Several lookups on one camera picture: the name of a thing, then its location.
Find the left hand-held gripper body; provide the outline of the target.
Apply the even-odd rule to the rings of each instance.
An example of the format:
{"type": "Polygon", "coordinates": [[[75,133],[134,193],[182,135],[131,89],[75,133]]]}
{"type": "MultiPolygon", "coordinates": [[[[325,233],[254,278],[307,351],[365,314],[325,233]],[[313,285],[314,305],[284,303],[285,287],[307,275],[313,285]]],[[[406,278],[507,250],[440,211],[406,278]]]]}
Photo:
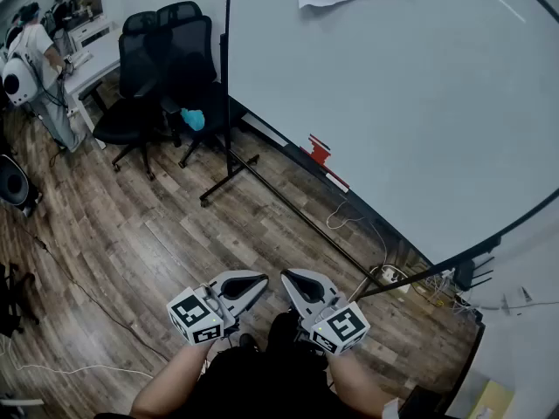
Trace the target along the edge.
{"type": "Polygon", "coordinates": [[[235,331],[239,288],[236,283],[188,287],[167,304],[172,324],[190,345],[222,339],[235,331]]]}

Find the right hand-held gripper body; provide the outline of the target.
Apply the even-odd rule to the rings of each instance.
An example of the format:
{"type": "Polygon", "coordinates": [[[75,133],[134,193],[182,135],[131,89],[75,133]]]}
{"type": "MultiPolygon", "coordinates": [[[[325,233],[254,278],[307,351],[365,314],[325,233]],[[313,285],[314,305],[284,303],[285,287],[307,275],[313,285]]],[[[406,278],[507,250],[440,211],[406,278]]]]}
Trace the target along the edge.
{"type": "Polygon", "coordinates": [[[344,295],[334,296],[317,313],[302,320],[301,326],[315,345],[332,355],[349,350],[370,329],[357,303],[349,303],[344,295]]]}

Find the white whiteboard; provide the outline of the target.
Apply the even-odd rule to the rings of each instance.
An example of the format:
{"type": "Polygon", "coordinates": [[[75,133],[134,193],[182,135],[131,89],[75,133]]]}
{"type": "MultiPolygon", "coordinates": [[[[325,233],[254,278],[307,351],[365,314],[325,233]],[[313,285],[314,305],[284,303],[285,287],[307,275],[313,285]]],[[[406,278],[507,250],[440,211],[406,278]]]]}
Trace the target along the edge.
{"type": "Polygon", "coordinates": [[[537,0],[231,0],[229,93],[442,262],[559,189],[559,21],[537,0]]]}

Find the person's right forearm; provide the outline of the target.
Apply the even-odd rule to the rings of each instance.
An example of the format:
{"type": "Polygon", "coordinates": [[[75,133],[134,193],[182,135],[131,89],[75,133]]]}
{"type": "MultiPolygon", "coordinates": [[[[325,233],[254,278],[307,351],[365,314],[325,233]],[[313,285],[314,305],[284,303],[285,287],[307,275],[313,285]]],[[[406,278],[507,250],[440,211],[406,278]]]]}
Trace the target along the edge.
{"type": "Polygon", "coordinates": [[[361,418],[382,419],[384,407],[394,397],[384,392],[376,379],[347,351],[341,355],[327,355],[335,391],[341,401],[361,418]]]}

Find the person's left forearm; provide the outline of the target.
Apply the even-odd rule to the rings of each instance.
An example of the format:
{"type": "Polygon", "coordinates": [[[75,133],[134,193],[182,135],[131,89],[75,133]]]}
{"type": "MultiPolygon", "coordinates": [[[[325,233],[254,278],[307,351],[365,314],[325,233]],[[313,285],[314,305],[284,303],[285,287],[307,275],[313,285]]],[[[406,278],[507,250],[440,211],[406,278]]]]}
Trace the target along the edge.
{"type": "Polygon", "coordinates": [[[186,403],[202,373],[212,342],[185,346],[135,397],[134,419],[167,419],[186,403]]]}

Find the red whiteboard eraser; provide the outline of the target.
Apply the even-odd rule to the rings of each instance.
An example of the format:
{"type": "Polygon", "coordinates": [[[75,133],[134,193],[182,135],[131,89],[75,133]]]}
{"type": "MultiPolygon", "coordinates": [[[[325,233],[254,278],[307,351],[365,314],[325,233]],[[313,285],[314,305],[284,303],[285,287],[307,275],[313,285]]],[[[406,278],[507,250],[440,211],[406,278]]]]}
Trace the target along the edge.
{"type": "Polygon", "coordinates": [[[310,134],[308,136],[308,141],[309,141],[310,145],[312,146],[311,149],[306,150],[302,146],[300,146],[300,149],[305,154],[310,156],[320,166],[325,167],[328,158],[331,156],[331,151],[330,151],[329,146],[326,145],[324,142],[322,142],[321,140],[319,140],[317,137],[315,137],[312,134],[310,134]]]}

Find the white power strip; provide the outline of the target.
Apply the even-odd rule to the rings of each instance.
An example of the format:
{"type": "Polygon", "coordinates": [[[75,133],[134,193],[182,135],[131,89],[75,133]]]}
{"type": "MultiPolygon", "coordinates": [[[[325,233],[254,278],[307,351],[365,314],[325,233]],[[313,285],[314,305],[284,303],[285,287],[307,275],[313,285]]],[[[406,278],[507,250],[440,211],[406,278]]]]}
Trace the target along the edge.
{"type": "Polygon", "coordinates": [[[408,278],[403,271],[391,264],[373,267],[371,273],[378,286],[394,284],[408,278]]]}

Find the person's black clothing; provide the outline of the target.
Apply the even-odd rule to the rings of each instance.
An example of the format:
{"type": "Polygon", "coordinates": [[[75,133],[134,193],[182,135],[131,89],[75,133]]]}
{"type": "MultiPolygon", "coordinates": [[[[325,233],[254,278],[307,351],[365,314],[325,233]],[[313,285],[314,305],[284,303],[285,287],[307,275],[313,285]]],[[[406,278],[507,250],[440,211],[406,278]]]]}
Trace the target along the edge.
{"type": "MultiPolygon", "coordinates": [[[[327,385],[326,360],[294,342],[298,316],[279,314],[260,351],[249,334],[218,353],[188,400],[167,419],[345,419],[350,409],[327,385]]],[[[103,412],[93,419],[134,419],[103,412]]]]}

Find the black flat panel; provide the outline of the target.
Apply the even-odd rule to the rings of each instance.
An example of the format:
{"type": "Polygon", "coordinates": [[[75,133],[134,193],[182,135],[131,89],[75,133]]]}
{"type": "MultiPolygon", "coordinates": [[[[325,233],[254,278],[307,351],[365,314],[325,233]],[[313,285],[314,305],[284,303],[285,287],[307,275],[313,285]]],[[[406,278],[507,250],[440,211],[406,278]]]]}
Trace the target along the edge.
{"type": "Polygon", "coordinates": [[[399,419],[452,419],[439,410],[443,396],[416,386],[399,409],[399,419]]]}

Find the black router with antennas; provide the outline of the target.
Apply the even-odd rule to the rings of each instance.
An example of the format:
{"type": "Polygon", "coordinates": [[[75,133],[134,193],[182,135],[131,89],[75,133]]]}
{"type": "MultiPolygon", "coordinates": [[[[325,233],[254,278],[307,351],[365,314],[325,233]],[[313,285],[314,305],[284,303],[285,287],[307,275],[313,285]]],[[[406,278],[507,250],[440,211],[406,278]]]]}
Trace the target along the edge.
{"type": "Polygon", "coordinates": [[[494,257],[486,258],[478,263],[474,259],[470,259],[459,264],[454,270],[452,281],[454,285],[462,292],[468,292],[474,287],[483,285],[490,281],[492,277],[490,274],[494,269],[485,269],[489,263],[494,260],[494,257]]]}

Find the black marker tray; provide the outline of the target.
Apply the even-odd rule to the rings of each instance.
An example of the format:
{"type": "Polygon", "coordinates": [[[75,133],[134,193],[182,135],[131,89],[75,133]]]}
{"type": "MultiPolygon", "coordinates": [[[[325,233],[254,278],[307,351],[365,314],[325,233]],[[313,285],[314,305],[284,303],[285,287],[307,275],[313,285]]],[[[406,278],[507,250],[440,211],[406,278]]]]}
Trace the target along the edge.
{"type": "Polygon", "coordinates": [[[292,141],[288,140],[285,135],[280,134],[255,115],[251,113],[245,114],[239,124],[252,129],[255,133],[262,136],[266,141],[275,146],[285,156],[295,161],[305,170],[310,172],[312,175],[322,179],[323,181],[328,180],[328,178],[326,177],[327,172],[334,174],[330,169],[320,166],[310,156],[305,154],[300,149],[300,147],[295,145],[292,141]]]}

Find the teal cloth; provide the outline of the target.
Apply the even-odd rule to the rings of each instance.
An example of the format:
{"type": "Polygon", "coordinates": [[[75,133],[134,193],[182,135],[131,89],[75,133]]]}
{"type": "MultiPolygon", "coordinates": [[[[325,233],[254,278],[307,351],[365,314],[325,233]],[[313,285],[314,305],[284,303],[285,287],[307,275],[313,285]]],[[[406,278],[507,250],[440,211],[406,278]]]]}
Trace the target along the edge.
{"type": "Polygon", "coordinates": [[[180,114],[184,123],[193,131],[199,132],[204,129],[205,118],[204,113],[201,110],[189,110],[182,108],[180,114]]]}

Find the yellow cardboard box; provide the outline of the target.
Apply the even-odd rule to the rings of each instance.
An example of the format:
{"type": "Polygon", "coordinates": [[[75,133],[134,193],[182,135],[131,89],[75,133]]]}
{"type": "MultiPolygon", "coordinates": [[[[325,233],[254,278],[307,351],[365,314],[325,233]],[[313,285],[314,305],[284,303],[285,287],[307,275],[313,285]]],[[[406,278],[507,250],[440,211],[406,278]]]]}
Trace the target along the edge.
{"type": "Polygon", "coordinates": [[[514,391],[488,381],[466,419],[504,419],[514,391]]]}

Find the black folding stand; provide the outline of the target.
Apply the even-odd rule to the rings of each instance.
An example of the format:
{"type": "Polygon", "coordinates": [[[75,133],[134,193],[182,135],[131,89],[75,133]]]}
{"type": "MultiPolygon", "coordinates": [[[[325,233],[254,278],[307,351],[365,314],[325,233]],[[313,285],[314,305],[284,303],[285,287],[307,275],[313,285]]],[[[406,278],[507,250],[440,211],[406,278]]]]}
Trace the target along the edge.
{"type": "Polygon", "coordinates": [[[0,334],[11,338],[14,332],[23,333],[21,319],[27,317],[36,325],[40,324],[39,318],[31,309],[29,300],[25,296],[25,285],[34,283],[36,277],[31,272],[26,272],[18,281],[15,274],[18,266],[9,263],[9,268],[0,263],[0,334]]]}

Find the black mesh office chair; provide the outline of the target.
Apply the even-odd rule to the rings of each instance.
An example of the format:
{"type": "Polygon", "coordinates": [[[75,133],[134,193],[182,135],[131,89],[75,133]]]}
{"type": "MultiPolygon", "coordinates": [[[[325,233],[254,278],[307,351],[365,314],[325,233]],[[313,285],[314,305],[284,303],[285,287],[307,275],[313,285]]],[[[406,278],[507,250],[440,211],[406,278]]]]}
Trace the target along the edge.
{"type": "Polygon", "coordinates": [[[191,131],[191,144],[178,165],[184,168],[195,149],[224,132],[224,87],[217,80],[211,52],[211,19],[205,15],[158,25],[143,40],[154,67],[155,107],[169,119],[174,136],[186,127],[181,111],[199,111],[204,126],[191,131]]]}
{"type": "Polygon", "coordinates": [[[118,40],[120,54],[120,98],[102,116],[93,130],[93,137],[122,150],[112,160],[114,171],[119,161],[132,150],[141,150],[145,173],[149,180],[155,175],[148,161],[150,142],[171,142],[181,145],[176,132],[166,133],[163,109],[157,94],[158,76],[154,62],[144,46],[146,36],[157,27],[156,13],[143,11],[126,19],[118,40]]]}

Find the white desk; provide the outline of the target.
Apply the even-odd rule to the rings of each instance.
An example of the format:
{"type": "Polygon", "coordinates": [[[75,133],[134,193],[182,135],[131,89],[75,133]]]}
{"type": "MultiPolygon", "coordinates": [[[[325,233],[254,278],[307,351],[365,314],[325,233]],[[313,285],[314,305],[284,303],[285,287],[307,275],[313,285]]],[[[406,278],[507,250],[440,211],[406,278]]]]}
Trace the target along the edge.
{"type": "Polygon", "coordinates": [[[79,96],[92,84],[106,76],[120,65],[119,38],[121,30],[110,31],[107,35],[92,42],[86,50],[92,57],[78,66],[74,73],[65,79],[68,100],[72,102],[92,132],[95,128],[79,96]]]}

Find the white low cabinet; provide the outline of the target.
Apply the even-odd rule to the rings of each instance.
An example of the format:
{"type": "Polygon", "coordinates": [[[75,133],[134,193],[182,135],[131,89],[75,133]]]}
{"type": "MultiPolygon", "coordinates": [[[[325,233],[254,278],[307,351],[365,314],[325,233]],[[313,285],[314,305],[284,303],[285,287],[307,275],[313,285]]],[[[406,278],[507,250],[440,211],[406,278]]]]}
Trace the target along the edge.
{"type": "Polygon", "coordinates": [[[68,32],[72,50],[77,52],[83,47],[91,44],[98,38],[104,37],[116,27],[114,21],[105,15],[100,15],[93,21],[86,22],[68,32]]]}

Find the white round backpack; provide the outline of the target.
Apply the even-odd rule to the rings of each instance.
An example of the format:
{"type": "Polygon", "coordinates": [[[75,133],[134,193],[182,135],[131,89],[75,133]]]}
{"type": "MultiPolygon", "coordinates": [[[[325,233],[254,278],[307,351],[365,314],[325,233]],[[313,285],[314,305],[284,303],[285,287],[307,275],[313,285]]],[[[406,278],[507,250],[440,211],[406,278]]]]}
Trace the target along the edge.
{"type": "Polygon", "coordinates": [[[22,106],[38,96],[38,79],[31,65],[18,55],[10,58],[4,65],[2,82],[3,89],[14,106],[22,106]]]}

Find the black metal frame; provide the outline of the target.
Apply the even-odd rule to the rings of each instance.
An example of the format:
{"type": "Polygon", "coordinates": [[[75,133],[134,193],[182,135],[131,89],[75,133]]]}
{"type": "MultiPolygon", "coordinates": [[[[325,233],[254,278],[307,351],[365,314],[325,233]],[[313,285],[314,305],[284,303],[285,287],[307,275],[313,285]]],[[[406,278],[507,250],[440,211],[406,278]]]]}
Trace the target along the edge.
{"type": "Polygon", "coordinates": [[[472,348],[466,357],[466,363],[461,369],[456,383],[441,404],[441,411],[445,414],[446,419],[460,419],[468,415],[473,405],[473,398],[476,396],[474,392],[477,388],[475,386],[483,381],[483,376],[479,375],[474,368],[474,361],[480,349],[486,325],[480,312],[475,311],[473,315],[477,333],[472,348]]]}

